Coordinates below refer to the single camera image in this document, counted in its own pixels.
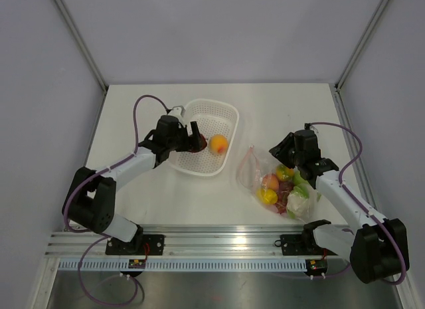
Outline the fake dark red apple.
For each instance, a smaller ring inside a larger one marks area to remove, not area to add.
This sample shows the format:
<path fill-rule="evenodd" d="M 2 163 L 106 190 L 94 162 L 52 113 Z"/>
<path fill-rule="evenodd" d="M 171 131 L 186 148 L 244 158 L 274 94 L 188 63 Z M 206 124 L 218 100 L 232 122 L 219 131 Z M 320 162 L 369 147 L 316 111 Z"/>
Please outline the fake dark red apple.
<path fill-rule="evenodd" d="M 207 147 L 207 140 L 202 134 L 199 136 L 191 135 L 189 141 L 191 145 L 188 152 L 190 153 L 199 153 Z"/>

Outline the fake orange fruit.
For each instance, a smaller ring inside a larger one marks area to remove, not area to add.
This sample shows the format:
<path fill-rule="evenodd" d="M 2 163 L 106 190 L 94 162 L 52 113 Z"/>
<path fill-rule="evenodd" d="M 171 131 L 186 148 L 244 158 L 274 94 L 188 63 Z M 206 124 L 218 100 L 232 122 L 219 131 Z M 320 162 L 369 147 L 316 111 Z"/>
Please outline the fake orange fruit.
<path fill-rule="evenodd" d="M 222 155 L 228 149 L 228 140 L 221 134 L 216 134 L 209 139 L 209 149 L 213 154 Z"/>

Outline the fake peach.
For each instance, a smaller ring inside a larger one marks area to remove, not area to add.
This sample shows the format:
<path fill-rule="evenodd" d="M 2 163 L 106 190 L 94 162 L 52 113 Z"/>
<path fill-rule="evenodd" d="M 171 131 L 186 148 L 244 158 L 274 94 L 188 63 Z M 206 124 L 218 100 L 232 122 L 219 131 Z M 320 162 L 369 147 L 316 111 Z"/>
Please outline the fake peach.
<path fill-rule="evenodd" d="M 279 189 L 279 179 L 275 174 L 267 174 L 262 178 L 262 187 L 265 189 L 271 189 L 277 191 Z"/>

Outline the clear zip top bag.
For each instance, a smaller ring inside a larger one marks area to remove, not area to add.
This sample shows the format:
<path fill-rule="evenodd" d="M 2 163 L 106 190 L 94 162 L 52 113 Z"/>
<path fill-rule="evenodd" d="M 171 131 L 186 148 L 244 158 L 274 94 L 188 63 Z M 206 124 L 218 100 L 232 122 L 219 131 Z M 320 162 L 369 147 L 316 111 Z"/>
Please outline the clear zip top bag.
<path fill-rule="evenodd" d="M 280 163 L 269 152 L 250 146 L 236 170 L 236 180 L 261 204 L 282 217 L 308 222 L 321 194 L 297 168 Z"/>

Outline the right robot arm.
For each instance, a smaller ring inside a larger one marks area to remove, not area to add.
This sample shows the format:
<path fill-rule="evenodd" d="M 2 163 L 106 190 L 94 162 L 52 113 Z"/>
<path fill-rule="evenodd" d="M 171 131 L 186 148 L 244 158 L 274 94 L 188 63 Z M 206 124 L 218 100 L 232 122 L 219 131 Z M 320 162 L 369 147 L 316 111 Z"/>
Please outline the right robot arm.
<path fill-rule="evenodd" d="M 404 282 L 409 269 L 407 230 L 400 219 L 388 219 L 353 193 L 343 180 L 344 168 L 324 158 L 309 125 L 289 133 L 270 154 L 286 167 L 297 168 L 301 177 L 318 190 L 344 218 L 349 232 L 331 224 L 319 225 L 301 237 L 308 253 L 327 249 L 351 265 L 357 278 L 394 285 Z M 398 275 L 398 279 L 389 278 Z"/>

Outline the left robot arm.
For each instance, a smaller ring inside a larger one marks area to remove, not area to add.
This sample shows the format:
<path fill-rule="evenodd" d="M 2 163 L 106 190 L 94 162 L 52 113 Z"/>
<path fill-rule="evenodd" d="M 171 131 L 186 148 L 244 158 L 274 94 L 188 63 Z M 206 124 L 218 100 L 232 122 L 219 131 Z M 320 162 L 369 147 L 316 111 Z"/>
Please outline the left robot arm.
<path fill-rule="evenodd" d="M 141 174 L 155 169 L 169 159 L 172 152 L 197 153 L 207 143 L 195 121 L 184 125 L 172 115 L 163 115 L 135 151 L 111 166 L 95 170 L 81 167 L 72 180 L 62 208 L 64 223 L 82 226 L 80 232 L 92 231 L 120 241 L 130 255 L 143 248 L 143 230 L 139 225 L 116 213 L 117 192 Z"/>

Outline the fake mango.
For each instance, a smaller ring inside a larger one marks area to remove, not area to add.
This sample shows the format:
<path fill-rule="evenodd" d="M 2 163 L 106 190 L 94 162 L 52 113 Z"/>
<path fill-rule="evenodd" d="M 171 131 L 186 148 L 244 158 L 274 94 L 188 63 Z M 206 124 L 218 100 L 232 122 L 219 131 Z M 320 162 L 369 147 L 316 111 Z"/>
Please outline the fake mango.
<path fill-rule="evenodd" d="M 280 164 L 276 167 L 276 177 L 279 181 L 291 181 L 294 177 L 295 171 L 291 168 Z"/>

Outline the fake yellow pear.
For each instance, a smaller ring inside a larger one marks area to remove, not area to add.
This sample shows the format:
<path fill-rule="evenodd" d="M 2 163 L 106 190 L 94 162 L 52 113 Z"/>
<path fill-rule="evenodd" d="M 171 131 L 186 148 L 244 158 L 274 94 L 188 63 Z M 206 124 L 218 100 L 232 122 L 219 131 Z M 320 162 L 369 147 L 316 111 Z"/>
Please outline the fake yellow pear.
<path fill-rule="evenodd" d="M 274 205 L 278 202 L 278 195 L 272 189 L 259 188 L 256 192 L 256 196 L 265 205 Z"/>

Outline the fake red grapes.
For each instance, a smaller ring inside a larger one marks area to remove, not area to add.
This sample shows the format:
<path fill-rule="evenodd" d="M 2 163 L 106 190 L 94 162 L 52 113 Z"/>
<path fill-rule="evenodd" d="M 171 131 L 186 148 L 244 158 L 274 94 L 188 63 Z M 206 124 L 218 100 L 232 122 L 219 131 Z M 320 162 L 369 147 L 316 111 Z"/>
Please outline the fake red grapes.
<path fill-rule="evenodd" d="M 278 201 L 275 206 L 278 210 L 278 214 L 286 213 L 286 206 L 288 204 L 288 197 L 292 190 L 294 189 L 294 183 L 292 181 L 283 181 L 280 182 L 279 188 L 277 191 Z"/>

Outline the white perforated plastic basket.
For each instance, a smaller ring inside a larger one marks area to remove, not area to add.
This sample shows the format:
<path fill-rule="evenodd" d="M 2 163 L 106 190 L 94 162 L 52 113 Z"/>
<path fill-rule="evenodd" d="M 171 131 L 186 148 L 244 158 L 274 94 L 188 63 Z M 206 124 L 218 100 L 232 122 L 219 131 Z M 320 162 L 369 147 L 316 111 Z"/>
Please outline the white perforated plastic basket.
<path fill-rule="evenodd" d="M 211 99 L 195 99 L 184 106 L 183 121 L 195 121 L 200 133 L 209 142 L 215 135 L 222 135 L 228 147 L 222 154 L 205 148 L 199 153 L 172 152 L 168 164 L 188 175 L 212 177 L 220 173 L 227 161 L 239 122 L 238 110 L 227 103 Z"/>

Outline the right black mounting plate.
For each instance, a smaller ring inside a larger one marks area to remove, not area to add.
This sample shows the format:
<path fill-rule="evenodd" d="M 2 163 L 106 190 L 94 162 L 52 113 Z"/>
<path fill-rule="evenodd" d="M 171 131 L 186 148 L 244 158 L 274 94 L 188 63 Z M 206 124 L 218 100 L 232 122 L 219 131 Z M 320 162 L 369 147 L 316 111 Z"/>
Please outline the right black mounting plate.
<path fill-rule="evenodd" d="M 307 244 L 301 234 L 280 235 L 280 248 L 284 256 L 335 256 L 336 254 L 321 247 Z"/>

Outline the black mounting plate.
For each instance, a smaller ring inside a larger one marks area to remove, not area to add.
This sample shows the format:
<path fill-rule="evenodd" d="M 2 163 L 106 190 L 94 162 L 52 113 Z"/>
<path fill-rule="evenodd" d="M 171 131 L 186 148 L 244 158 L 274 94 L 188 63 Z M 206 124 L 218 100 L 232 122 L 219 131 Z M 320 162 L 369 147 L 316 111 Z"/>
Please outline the black mounting plate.
<path fill-rule="evenodd" d="M 284 256 L 335 256 L 336 254 L 321 247 L 307 244 L 301 234 L 280 235 L 280 248 Z"/>
<path fill-rule="evenodd" d="M 130 242 L 112 238 L 106 245 L 108 256 L 161 256 L 163 254 L 165 235 L 143 234 Z"/>

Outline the right aluminium frame post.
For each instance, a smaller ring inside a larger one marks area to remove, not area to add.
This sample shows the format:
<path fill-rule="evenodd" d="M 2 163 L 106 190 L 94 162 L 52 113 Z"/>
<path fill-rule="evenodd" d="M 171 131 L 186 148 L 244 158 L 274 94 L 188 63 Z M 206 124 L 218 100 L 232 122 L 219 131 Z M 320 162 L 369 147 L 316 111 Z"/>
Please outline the right aluminium frame post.
<path fill-rule="evenodd" d="M 392 0 L 380 0 L 376 6 L 371 18 L 369 19 L 367 26 L 362 32 L 360 39 L 358 40 L 355 48 L 345 65 L 343 72 L 339 76 L 337 82 L 335 83 L 336 91 L 342 91 L 343 86 L 354 70 L 356 64 L 358 63 L 360 57 L 362 56 L 363 51 L 366 49 L 369 41 L 372 39 L 386 9 L 390 5 Z"/>

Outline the aluminium frame post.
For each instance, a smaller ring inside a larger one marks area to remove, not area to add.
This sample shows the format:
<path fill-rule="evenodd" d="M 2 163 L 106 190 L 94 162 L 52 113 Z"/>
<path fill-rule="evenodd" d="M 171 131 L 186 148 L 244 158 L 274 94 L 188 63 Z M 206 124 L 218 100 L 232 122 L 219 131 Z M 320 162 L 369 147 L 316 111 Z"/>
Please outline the aluminium frame post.
<path fill-rule="evenodd" d="M 77 49 L 80 51 L 80 54 L 82 55 L 86 65 L 94 77 L 94 80 L 97 82 L 100 90 L 102 91 L 102 94 L 105 96 L 108 92 L 109 85 L 106 83 L 102 73 L 100 72 L 100 69 L 98 68 L 98 65 L 96 64 L 96 61 L 92 56 L 92 53 L 87 47 L 84 38 L 77 27 L 74 17 L 72 16 L 72 13 L 67 7 L 65 0 L 52 0 L 52 2 L 57 8 L 60 17 L 64 21 L 68 32 L 74 40 Z"/>
<path fill-rule="evenodd" d="M 390 5 L 392 0 L 380 0 L 376 6 L 371 18 L 369 19 L 367 26 L 362 32 L 360 39 L 358 40 L 355 48 L 345 65 L 343 72 L 339 76 L 337 82 L 335 83 L 336 91 L 342 91 L 343 86 L 354 70 L 356 64 L 358 63 L 360 57 L 362 56 L 363 51 L 366 49 L 369 41 L 372 39 L 386 9 Z"/>

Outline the left aluminium frame post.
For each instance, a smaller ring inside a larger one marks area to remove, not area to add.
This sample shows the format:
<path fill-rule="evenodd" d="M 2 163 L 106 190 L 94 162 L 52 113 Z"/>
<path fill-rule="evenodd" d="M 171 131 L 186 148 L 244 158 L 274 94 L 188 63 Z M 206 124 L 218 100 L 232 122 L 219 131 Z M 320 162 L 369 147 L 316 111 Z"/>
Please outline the left aluminium frame post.
<path fill-rule="evenodd" d="M 102 73 L 100 72 L 100 69 L 98 68 L 98 65 L 96 64 L 96 61 L 92 56 L 92 53 L 87 47 L 84 38 L 77 27 L 74 17 L 72 16 L 72 13 L 67 7 L 65 0 L 52 0 L 52 2 L 57 8 L 60 17 L 64 21 L 68 32 L 74 40 L 77 49 L 80 51 L 80 54 L 82 55 L 86 65 L 94 77 L 94 80 L 97 82 L 100 90 L 102 91 L 102 94 L 105 96 L 108 92 L 109 85 L 106 83 Z"/>

